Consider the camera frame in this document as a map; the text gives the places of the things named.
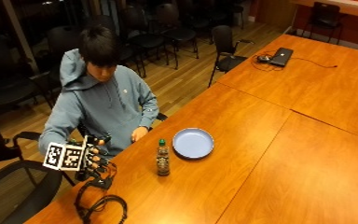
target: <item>glass bottle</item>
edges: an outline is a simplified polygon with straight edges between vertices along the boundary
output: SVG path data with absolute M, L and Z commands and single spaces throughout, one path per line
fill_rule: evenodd
M 158 141 L 157 148 L 157 174 L 169 175 L 169 146 L 165 145 L 165 140 Z

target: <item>hand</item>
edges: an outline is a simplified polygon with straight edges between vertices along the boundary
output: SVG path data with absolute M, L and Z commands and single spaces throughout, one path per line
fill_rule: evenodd
M 130 135 L 132 142 L 137 142 L 146 134 L 149 130 L 146 127 L 138 127 L 136 130 L 133 130 Z

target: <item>plate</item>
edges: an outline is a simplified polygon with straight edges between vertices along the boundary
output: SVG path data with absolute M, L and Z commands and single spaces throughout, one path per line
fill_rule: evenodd
M 198 128 L 181 130 L 173 140 L 175 152 L 186 159 L 206 157 L 214 148 L 213 136 Z

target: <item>black laptop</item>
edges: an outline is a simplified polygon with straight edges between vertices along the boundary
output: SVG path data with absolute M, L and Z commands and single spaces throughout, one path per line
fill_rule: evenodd
M 291 54 L 291 49 L 279 48 L 270 60 L 270 64 L 284 67 L 287 65 Z

